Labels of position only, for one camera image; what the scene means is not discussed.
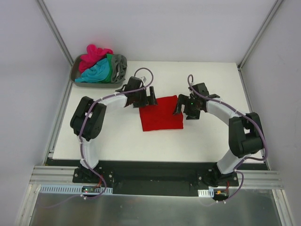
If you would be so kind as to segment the aluminium corner post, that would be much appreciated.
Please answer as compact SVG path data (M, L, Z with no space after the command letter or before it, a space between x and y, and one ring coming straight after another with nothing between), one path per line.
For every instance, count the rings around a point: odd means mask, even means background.
M69 65L73 65L73 62L74 62L73 58L72 58L72 56L71 56L64 40L63 40L63 38L62 38L62 36L61 36L61 34L60 34L56 24L55 24L55 21L54 21L52 15L51 15L46 3L45 3L45 1L44 0L36 0L35 2L37 3L42 15L44 16L44 19L46 20L46 22L47 22L47 24L48 24L55 40L56 40L56 42L59 45L59 48L61 49L63 55L65 56L65 58L67 60L67 62L69 63Z
M243 58L237 64L238 70L241 71L244 65L246 64L247 60L249 59L250 55L254 51L256 45L259 43L261 37L264 35L265 31L267 30L268 26L272 22L273 18L276 16L278 10L284 3L284 0L276 0L274 1L271 9L269 10L268 14L266 15L265 19L263 20L261 26L259 27L259 30L257 31L256 35L252 39L246 53L244 54Z

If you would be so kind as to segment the grey t shirt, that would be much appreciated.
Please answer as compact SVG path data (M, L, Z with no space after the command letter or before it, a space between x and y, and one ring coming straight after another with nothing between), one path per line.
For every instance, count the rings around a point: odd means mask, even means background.
M121 54L114 54L111 58L111 83L122 83L127 72L127 58Z

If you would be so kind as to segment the right aluminium corner post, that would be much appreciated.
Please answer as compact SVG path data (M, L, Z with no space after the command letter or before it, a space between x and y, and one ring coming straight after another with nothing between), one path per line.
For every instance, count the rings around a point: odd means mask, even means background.
M269 10L268 14L266 15L265 19L263 20L261 26L259 27L259 30L257 31L256 35L252 39L246 53L244 54L243 58L237 64L238 70L241 71L244 65L246 64L247 60L249 59L250 55L254 51L256 45L259 43L261 37L264 35L265 31L267 30L268 26L272 22L273 18L276 16L278 10L284 3L284 0L276 0L274 1L271 9Z

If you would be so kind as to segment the red t shirt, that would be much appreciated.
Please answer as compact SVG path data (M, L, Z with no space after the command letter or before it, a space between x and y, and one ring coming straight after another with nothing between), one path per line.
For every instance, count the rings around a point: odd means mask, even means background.
M177 95L157 99L157 105L139 108L143 132L183 129L183 114L175 114Z

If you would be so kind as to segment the pink t shirt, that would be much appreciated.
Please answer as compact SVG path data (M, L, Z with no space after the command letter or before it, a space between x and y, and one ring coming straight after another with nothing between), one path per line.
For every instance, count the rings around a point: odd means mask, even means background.
M113 54L113 50L108 48L98 48L94 44L89 44L86 48L86 54L80 56L79 72L83 73L86 69L94 66L98 61L106 58L107 54Z

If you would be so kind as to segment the green t shirt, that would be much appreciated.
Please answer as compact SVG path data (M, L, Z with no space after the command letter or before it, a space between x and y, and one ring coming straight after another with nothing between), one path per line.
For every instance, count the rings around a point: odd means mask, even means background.
M111 83L111 76L112 76L112 65L111 65L111 60L112 60L113 54L106 54L106 58L102 59L101 62L105 66L104 71L107 72L107 76L105 79L101 81L101 83Z

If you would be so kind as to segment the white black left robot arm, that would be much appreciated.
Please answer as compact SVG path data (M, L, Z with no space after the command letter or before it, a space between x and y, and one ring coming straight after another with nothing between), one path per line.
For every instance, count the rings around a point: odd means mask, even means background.
M89 183L99 179L96 166L99 163L93 140L100 134L105 115L111 111L132 105L141 108L157 105L154 87L143 85L140 78L130 77L128 83L113 94L94 100L84 96L80 100L70 121L70 127L80 143L80 164L86 168L83 178Z

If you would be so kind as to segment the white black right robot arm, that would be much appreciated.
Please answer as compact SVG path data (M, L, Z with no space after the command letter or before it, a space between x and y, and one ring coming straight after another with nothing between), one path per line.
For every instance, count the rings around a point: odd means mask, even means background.
M264 135L257 113L242 113L225 103L217 94L210 94L204 83L189 87L190 94L178 96L173 114L186 114L187 120L198 120L200 113L209 113L228 126L229 150L203 177L207 186L222 186L234 175L245 159L264 148Z

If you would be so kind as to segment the cyan t shirt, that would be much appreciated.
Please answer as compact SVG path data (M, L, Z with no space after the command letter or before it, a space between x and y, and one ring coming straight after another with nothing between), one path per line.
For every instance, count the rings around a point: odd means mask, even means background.
M98 61L94 66L86 69L80 77L75 79L77 83L99 83L107 76L107 72L104 71L105 66Z

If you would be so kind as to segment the grey plastic laundry tray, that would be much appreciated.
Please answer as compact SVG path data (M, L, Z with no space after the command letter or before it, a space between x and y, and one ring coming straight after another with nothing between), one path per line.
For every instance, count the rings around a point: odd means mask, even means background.
M118 88L122 83L77 83L75 79L80 77L82 73L79 72L79 63L80 63L80 56L78 56L71 68L70 72L70 81L77 85L78 87L85 87L85 88L100 88L100 89L108 89L108 88Z

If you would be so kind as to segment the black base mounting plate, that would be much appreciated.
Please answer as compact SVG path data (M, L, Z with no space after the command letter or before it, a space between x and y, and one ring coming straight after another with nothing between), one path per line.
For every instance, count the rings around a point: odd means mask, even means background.
M210 187L238 187L237 174L222 176L213 162L99 161L98 175L78 160L47 160L48 166L74 166L73 183L97 184L102 176L114 194L195 197Z

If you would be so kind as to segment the left aluminium corner post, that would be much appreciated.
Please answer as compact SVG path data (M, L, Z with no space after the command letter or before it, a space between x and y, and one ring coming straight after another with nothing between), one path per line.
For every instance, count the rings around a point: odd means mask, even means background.
M55 40L56 40L56 42L59 45L59 48L61 49L63 55L65 56L65 58L67 60L67 62L69 63L69 65L73 65L73 62L74 62L73 58L72 58L72 56L71 56L64 40L63 40L63 38L62 38L62 36L61 36L61 34L60 34L56 24L55 24L55 21L54 21L52 15L51 15L46 3L45 3L45 1L44 0L36 0L35 2L37 3L42 15L44 16L44 19L46 20L46 22L47 22L47 24L48 24Z

